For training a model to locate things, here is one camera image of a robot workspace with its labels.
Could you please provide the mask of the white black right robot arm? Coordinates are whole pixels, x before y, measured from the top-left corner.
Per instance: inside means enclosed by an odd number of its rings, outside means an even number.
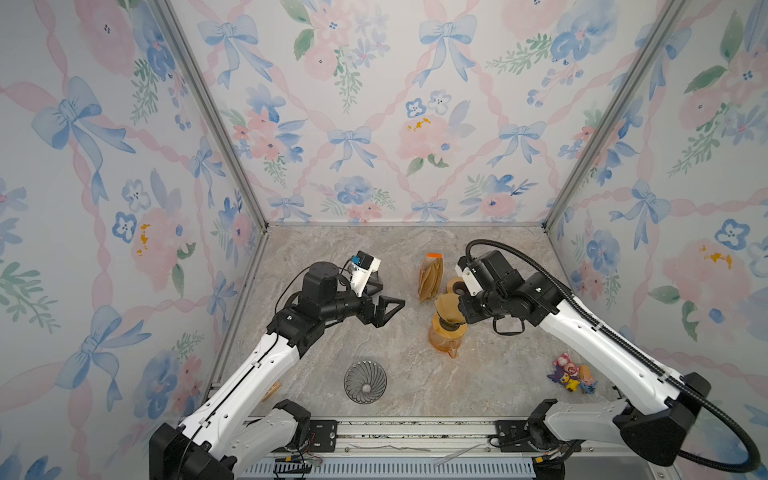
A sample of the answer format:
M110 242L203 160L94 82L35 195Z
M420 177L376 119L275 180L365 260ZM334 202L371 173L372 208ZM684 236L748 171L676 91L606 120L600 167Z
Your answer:
M566 442L597 441L628 447L660 466L674 463L701 410L696 395L710 383L697 373L683 375L635 350L613 328L587 320L587 308L544 273L522 278L493 250L459 258L457 273L468 291L459 308L468 323L512 317L539 327L566 343L620 390L620 400L578 407L542 401L528 417L524 438L539 450Z

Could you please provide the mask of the wooden ring holder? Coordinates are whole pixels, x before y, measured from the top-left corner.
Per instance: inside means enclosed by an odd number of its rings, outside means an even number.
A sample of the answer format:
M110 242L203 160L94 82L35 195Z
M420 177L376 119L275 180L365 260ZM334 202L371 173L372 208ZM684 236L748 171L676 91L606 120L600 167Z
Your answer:
M468 331L468 325L466 323L450 322L439 315L432 318L433 332L446 339L459 339L462 338Z
M451 279L446 286L446 292L458 296L464 295L467 292L464 280L460 277Z

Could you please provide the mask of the grey glass dripper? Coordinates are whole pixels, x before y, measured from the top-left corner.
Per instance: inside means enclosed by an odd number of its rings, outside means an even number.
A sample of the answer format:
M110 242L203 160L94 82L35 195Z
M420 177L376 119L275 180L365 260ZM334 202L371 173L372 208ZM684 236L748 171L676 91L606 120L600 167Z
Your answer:
M344 391L354 403L366 405L377 402L387 389L387 374L384 368L372 360L354 363L344 377Z

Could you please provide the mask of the orange glass carafe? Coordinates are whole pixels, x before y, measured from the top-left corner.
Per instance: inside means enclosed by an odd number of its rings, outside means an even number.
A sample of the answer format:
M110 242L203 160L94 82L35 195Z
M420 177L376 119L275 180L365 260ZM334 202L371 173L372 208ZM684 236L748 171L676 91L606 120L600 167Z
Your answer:
M436 350L448 354L451 358L456 358L466 332L467 328L465 325L462 325L455 331L447 331L442 327L431 327L428 330L428 339Z

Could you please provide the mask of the brown paper coffee filter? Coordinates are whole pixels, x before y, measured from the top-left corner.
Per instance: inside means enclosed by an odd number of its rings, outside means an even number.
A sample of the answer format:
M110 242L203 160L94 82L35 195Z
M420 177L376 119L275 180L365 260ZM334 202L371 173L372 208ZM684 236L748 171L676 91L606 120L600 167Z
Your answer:
M456 293L444 293L435 300L438 319L451 328L457 329L466 323L466 319L459 308L459 295Z

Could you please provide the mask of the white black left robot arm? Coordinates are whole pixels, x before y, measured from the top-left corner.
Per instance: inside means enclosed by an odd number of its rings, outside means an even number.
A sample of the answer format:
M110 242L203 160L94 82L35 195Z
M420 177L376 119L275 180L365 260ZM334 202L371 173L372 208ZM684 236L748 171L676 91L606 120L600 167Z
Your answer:
M301 453L311 414L291 400L260 420L249 416L273 385L331 327L354 317L383 327L405 305L383 294L380 259L362 251L344 265L315 262L299 291L275 311L250 356L179 425L161 425L149 442L152 479L236 479L275 450Z

